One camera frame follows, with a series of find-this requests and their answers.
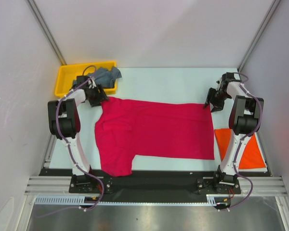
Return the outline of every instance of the black mounting bracket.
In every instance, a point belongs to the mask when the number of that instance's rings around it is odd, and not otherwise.
[[[93,175],[93,170],[90,168],[90,174]],[[112,178],[101,178],[104,186],[104,194],[113,192]],[[73,175],[69,185],[69,193],[100,193],[100,182],[88,175]]]
[[[229,194],[232,189],[235,194],[241,194],[237,175],[226,175],[221,172],[220,166],[213,178],[197,179],[198,194]]]

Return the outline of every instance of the metal floor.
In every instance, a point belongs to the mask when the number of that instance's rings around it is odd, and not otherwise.
[[[241,198],[233,199],[233,204]],[[252,197],[230,212],[199,206],[97,206],[91,212],[35,205],[27,231],[284,231],[274,197]]]

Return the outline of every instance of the cable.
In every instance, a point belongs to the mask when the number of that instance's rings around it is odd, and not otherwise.
[[[94,72],[96,71],[96,66],[94,66],[94,65],[87,66],[87,67],[83,70],[83,72],[82,72],[82,75],[83,75],[83,76],[85,75],[86,70],[87,70],[88,68],[90,68],[90,67],[94,67],[94,68],[95,68]]]
[[[213,183],[213,179],[205,186],[202,187],[202,189],[207,188],[209,185],[211,185]]]
[[[233,206],[231,206],[231,207],[229,207],[229,208],[235,208],[235,207],[239,206],[240,204],[242,204],[243,202],[245,202],[245,201],[250,197],[250,195],[251,195],[251,193],[252,193],[252,190],[253,190],[253,188],[254,188],[254,185],[253,185],[252,181],[251,181],[249,178],[244,177],[244,176],[242,176],[241,174],[239,174],[238,170],[236,169],[236,159],[237,159],[237,156],[238,156],[238,154],[239,154],[239,151],[240,151],[240,148],[241,148],[241,146],[242,146],[242,142],[244,141],[244,139],[245,139],[246,137],[252,136],[256,131],[258,131],[258,129],[259,129],[259,127],[260,127],[260,124],[261,124],[261,121],[262,121],[262,106],[261,106],[261,104],[260,104],[260,101],[257,99],[256,96],[250,94],[250,92],[247,91],[247,90],[245,89],[244,85],[243,85],[245,82],[247,82],[247,81],[249,80],[249,77],[248,77],[247,75],[245,75],[245,74],[240,73],[240,72],[234,72],[233,74],[238,74],[239,76],[242,75],[242,76],[244,76],[244,77],[246,78],[245,80],[243,80],[243,81],[239,84],[239,87],[244,91],[244,93],[245,93],[247,96],[252,97],[252,98],[256,101],[256,103],[257,103],[257,105],[258,105],[258,107],[259,107],[259,111],[260,111],[260,112],[259,112],[259,120],[258,120],[258,123],[257,123],[256,128],[255,128],[251,133],[243,136],[243,137],[240,139],[240,143],[239,143],[239,145],[238,145],[238,147],[237,147],[237,149],[236,149],[236,154],[235,154],[235,157],[234,157],[234,160],[233,160],[233,167],[234,167],[234,169],[235,169],[235,172],[236,172],[237,176],[238,176],[238,177],[241,177],[241,178],[243,178],[243,179],[246,179],[247,181],[250,182],[250,191],[249,191],[249,193],[247,194],[247,196],[246,196],[242,201],[240,201],[240,202],[237,203],[236,205],[233,205]]]
[[[232,189],[229,189],[229,199],[231,200],[232,198],[234,198],[235,196],[235,192]]]
[[[242,81],[241,83],[245,83],[245,82],[249,81],[249,79],[250,79],[247,75],[242,74],[242,73],[240,73],[240,72],[233,72],[232,74],[238,74],[239,77],[240,77],[240,80]]]
[[[94,66],[94,65],[87,66],[87,67],[84,69],[82,75],[84,74],[84,72],[85,72],[89,67],[93,67],[93,66]],[[102,182],[98,177],[96,177],[96,176],[94,176],[94,175],[86,172],[85,170],[83,170],[83,169],[78,165],[78,163],[75,161],[75,159],[74,159],[74,157],[73,157],[73,154],[72,154],[70,142],[67,140],[66,137],[63,136],[63,134],[62,134],[62,132],[61,132],[61,130],[60,130],[60,126],[59,126],[59,109],[60,109],[60,106],[61,106],[61,103],[62,103],[63,100],[65,100],[68,96],[70,96],[71,94],[73,94],[73,92],[75,92],[76,90],[80,89],[83,85],[87,84],[92,78],[93,78],[93,75],[92,75],[90,78],[88,78],[86,81],[84,81],[82,84],[80,84],[79,86],[77,86],[75,89],[70,90],[67,95],[65,95],[63,98],[61,98],[61,99],[59,100],[58,105],[57,105],[56,114],[55,114],[56,126],[57,126],[57,130],[58,130],[58,134],[59,134],[59,136],[67,143],[67,149],[68,149],[69,155],[70,155],[70,157],[71,157],[71,159],[72,159],[72,162],[74,163],[74,165],[75,165],[81,172],[83,172],[84,174],[88,175],[89,177],[92,177],[92,178],[98,180],[99,183],[101,184],[102,190],[101,190],[101,193],[100,193],[101,195],[100,195],[99,199],[98,199],[98,200],[94,203],[94,205],[92,205],[91,207],[85,208],[85,209],[83,210],[84,212],[90,211],[90,210],[94,209],[95,206],[101,201],[101,199],[102,199],[102,197],[103,197],[103,195],[104,195],[104,184],[103,184],[103,182]],[[62,208],[62,209],[53,211],[53,212],[48,213],[48,214],[44,214],[44,215],[41,215],[41,216],[36,216],[36,217],[37,217],[37,218],[44,218],[44,217],[47,217],[47,216],[49,216],[49,215],[53,215],[53,214],[59,213],[59,212],[61,212],[61,211],[70,209],[70,208],[79,208],[79,209],[81,209],[80,206],[79,206],[79,207],[70,206],[70,207],[66,207],[66,208]]]

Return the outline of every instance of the gray cloth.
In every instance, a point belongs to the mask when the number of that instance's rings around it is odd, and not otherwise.
[[[100,67],[97,71],[87,76],[94,76],[95,84],[101,84],[103,88],[114,88],[116,79],[122,78],[121,72],[115,66],[113,66],[110,71]]]

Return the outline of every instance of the white wall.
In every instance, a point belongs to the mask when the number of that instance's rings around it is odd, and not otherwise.
[[[289,194],[289,0],[281,2],[244,73],[250,91],[264,98],[261,134],[274,175]]]
[[[26,1],[0,0],[0,208],[14,197],[11,224],[45,151],[58,68]]]
[[[237,67],[273,0],[36,0],[68,64]]]

